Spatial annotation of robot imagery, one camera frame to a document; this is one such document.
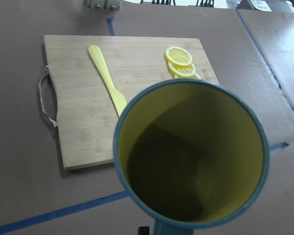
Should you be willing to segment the teal mug yellow inside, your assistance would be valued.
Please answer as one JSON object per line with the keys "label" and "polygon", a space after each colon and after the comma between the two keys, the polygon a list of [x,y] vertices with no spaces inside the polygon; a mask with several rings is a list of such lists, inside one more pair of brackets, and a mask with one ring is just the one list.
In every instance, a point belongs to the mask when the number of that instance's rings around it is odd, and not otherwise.
{"label": "teal mug yellow inside", "polygon": [[256,114],[225,88],[172,79],[137,94],[116,125],[113,156],[155,235],[192,235],[245,212],[266,182],[270,151]]}

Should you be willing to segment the yellow plastic knife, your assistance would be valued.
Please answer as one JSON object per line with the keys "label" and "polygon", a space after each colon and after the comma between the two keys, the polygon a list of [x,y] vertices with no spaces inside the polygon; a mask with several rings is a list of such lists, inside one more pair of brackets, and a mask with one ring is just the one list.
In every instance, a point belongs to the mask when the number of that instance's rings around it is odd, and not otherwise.
{"label": "yellow plastic knife", "polygon": [[91,45],[88,47],[88,52],[97,70],[99,71],[106,85],[106,88],[108,89],[116,113],[118,117],[120,117],[125,107],[127,106],[125,96],[119,90],[116,89],[101,49],[96,45]]}

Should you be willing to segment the bamboo cutting board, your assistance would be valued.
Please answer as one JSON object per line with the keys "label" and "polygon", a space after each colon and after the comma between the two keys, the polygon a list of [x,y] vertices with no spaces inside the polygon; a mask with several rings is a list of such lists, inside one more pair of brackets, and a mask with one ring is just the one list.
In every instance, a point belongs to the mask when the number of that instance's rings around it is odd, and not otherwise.
{"label": "bamboo cutting board", "polygon": [[155,83],[171,79],[165,62],[165,50],[170,46],[186,49],[200,77],[218,83],[199,39],[46,35],[44,44],[56,94],[56,122],[65,170],[113,160],[117,114],[89,56],[89,46],[101,49],[112,81],[126,101]]}

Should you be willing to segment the lemon slice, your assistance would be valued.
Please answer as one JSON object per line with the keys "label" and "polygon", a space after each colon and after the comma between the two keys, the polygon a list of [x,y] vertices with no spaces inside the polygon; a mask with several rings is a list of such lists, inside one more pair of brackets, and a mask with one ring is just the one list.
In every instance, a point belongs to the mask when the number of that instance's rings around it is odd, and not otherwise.
{"label": "lemon slice", "polygon": [[177,79],[177,78],[191,78],[191,79],[201,79],[201,77],[195,73],[193,74],[192,76],[182,76],[182,75],[174,75],[174,78]]}
{"label": "lemon slice", "polygon": [[182,78],[193,77],[196,73],[196,68],[193,63],[186,66],[180,66],[168,62],[168,68],[174,75]]}
{"label": "lemon slice", "polygon": [[174,65],[189,66],[193,62],[192,55],[185,49],[171,46],[165,50],[166,59]]}

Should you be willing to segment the aluminium frame post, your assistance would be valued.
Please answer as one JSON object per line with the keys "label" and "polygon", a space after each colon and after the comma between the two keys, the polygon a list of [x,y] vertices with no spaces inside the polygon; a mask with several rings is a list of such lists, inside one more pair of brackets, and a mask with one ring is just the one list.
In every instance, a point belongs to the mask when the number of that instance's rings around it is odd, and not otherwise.
{"label": "aluminium frame post", "polygon": [[87,0],[86,3],[91,9],[119,10],[122,0]]}

